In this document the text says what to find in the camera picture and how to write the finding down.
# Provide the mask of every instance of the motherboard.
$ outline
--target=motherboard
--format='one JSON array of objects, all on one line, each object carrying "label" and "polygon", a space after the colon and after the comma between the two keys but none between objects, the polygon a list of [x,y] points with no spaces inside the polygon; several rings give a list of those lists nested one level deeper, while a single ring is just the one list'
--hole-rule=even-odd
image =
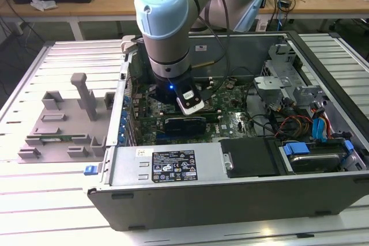
[{"label": "motherboard", "polygon": [[133,112],[138,145],[217,142],[224,138],[256,137],[244,112],[244,95],[249,83],[228,79],[205,108],[184,117],[175,104],[163,104],[152,97],[155,85],[138,85],[133,93]]}]

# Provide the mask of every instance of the side panel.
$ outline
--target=side panel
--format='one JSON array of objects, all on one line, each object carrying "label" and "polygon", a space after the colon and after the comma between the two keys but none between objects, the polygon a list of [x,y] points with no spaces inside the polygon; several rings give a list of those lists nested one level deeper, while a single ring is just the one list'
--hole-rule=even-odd
[{"label": "side panel", "polygon": [[369,194],[363,175],[136,191],[89,191],[118,231],[338,214]]}]

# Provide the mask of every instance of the blue latch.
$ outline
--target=blue latch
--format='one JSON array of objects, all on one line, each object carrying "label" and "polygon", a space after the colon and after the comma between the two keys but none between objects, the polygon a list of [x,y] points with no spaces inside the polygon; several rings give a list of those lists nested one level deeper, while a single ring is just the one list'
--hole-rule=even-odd
[{"label": "blue latch", "polygon": [[325,130],[325,122],[321,118],[315,118],[312,121],[312,137],[319,139],[322,142],[326,142],[327,139],[323,137],[323,132]]},{"label": "blue latch", "polygon": [[287,156],[310,153],[305,142],[291,142],[283,146],[283,149]]},{"label": "blue latch", "polygon": [[91,175],[97,175],[97,166],[94,165],[88,165],[85,168],[85,171],[83,172],[85,176],[91,176]]},{"label": "blue latch", "polygon": [[353,152],[353,145],[352,145],[351,141],[345,141],[345,147],[346,147],[349,154],[351,154]]}]

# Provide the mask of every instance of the yellow wire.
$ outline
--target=yellow wire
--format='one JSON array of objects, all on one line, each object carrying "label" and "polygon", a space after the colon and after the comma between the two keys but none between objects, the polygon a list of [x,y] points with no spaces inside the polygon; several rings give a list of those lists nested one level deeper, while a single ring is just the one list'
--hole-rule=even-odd
[{"label": "yellow wire", "polygon": [[327,130],[327,121],[325,120],[325,118],[321,118],[321,117],[319,117],[320,119],[322,119],[323,121],[324,121],[324,130],[325,130],[325,133],[326,133],[326,135],[327,135],[327,137],[328,137],[328,130]]}]

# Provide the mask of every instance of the white paper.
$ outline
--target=white paper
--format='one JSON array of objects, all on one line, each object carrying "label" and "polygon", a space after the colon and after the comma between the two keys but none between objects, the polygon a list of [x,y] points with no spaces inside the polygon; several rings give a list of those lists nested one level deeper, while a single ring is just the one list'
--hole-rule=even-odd
[{"label": "white paper", "polygon": [[32,0],[31,6],[40,11],[45,11],[47,9],[55,9],[58,7],[55,1],[43,1],[43,0]]}]

